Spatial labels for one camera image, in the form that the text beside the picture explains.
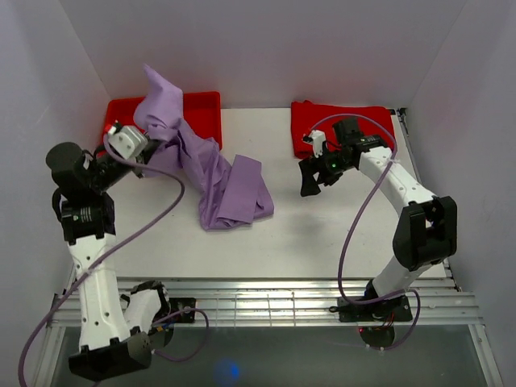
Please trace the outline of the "purple trousers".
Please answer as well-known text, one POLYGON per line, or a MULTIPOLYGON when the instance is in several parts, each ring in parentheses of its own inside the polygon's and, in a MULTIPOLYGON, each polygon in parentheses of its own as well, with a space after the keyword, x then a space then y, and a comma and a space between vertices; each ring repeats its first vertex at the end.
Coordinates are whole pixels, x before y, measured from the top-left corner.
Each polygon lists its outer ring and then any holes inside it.
POLYGON ((194 133, 183 115, 183 92, 149 65, 149 91, 133 119, 158 150, 148 164, 169 173, 184 171, 200 193, 199 222, 206 231, 230 230, 274 213, 258 160, 237 155, 229 162, 214 139, 194 133))

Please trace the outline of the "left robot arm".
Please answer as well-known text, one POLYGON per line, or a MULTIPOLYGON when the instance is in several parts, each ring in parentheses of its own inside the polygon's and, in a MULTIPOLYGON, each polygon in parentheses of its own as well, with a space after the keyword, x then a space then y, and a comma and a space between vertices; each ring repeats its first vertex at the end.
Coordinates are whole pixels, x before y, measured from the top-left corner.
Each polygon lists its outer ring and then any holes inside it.
POLYGON ((105 254, 115 246, 114 201, 107 190, 139 170, 157 148, 147 136, 109 135, 111 153, 90 154, 77 144, 54 146, 46 164, 57 185, 52 205, 77 273, 81 303, 79 349, 69 357, 72 374, 100 382, 149 368, 152 324, 164 321, 171 303, 159 281, 146 281, 120 303, 114 265, 105 254))

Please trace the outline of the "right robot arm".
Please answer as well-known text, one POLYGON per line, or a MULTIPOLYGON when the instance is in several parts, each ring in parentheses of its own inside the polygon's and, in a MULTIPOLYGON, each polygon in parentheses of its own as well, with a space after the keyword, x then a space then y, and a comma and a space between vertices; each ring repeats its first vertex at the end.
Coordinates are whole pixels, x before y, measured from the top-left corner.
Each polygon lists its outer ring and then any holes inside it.
POLYGON ((346 298, 363 306, 367 316, 382 320, 393 311, 393 298, 403 296, 425 271, 456 253, 458 210, 454 199, 439 197, 419 183, 397 160, 397 142, 381 124, 378 133, 360 129, 360 114, 336 114, 333 131, 337 145, 328 147, 325 133, 313 125, 303 142, 311 156, 300 160, 302 197, 315 196, 333 185, 345 172, 355 169, 374 186, 358 210, 342 250, 348 250, 358 222, 376 192, 382 192, 397 213, 393 257, 374 277, 362 298, 346 298))

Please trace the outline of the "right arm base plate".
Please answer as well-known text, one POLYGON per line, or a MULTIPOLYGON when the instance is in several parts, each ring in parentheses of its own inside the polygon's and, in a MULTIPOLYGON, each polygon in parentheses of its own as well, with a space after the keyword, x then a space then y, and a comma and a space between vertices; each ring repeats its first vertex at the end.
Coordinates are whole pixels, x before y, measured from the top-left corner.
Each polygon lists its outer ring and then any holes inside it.
POLYGON ((342 323, 380 322, 391 318, 394 322, 401 323, 413 320, 407 296, 367 305, 355 305, 338 298, 337 305, 332 310, 339 314, 339 321, 342 323))

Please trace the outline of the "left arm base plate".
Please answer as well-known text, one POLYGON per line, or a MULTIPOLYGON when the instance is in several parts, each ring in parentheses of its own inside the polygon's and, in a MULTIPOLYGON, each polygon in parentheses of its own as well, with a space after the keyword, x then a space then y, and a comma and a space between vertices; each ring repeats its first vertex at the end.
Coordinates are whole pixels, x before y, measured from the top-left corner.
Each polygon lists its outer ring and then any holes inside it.
POLYGON ((197 307, 196 298, 170 298, 170 313, 177 313, 172 317, 168 317, 163 321, 163 324, 174 324, 174 323, 194 323, 195 312, 194 308, 197 307))

